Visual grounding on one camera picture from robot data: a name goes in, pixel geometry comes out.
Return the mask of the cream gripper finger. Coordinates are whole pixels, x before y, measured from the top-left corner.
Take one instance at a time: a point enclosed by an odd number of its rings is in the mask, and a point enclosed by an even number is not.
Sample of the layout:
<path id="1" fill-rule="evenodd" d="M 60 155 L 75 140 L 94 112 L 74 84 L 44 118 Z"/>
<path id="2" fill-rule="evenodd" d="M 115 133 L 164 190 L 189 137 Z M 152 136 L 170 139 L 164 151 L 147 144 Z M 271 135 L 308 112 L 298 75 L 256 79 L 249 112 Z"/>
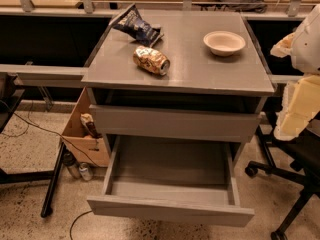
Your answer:
<path id="1" fill-rule="evenodd" d="M 296 82 L 289 81 L 283 92 L 282 110 L 274 129 L 275 138 L 293 140 L 319 112 L 320 76 L 305 75 Z"/>

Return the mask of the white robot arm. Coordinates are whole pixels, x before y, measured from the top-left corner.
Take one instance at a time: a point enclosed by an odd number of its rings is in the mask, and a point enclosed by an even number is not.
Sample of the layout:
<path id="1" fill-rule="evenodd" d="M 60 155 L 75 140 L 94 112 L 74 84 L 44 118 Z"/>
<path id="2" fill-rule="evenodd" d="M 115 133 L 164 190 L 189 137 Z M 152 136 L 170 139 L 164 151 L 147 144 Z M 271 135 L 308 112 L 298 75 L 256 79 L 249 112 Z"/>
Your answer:
<path id="1" fill-rule="evenodd" d="M 291 57 L 292 67 L 303 73 L 297 82 L 289 81 L 282 98 L 282 110 L 274 136 L 291 141 L 320 112 L 320 5 L 298 26 L 276 43 L 270 53 L 279 58 Z"/>

